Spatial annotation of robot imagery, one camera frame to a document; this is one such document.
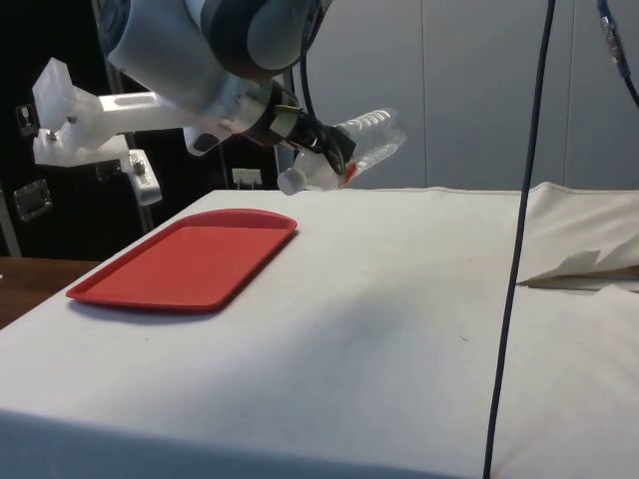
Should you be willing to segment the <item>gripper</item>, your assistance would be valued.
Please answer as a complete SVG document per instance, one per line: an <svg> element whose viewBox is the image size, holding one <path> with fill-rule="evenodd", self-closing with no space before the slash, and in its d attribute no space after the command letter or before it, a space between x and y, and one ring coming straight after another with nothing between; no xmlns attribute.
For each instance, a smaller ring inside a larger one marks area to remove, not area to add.
<svg viewBox="0 0 639 479"><path fill-rule="evenodd" d="M343 126L331 128L334 142L320 142L310 115L301 107L297 97L280 83L260 84L255 100L263 107L258 120L251 126L251 140L263 147L284 143L297 150L317 151L339 176L345 175L346 165L356 147L355 140Z"/></svg>

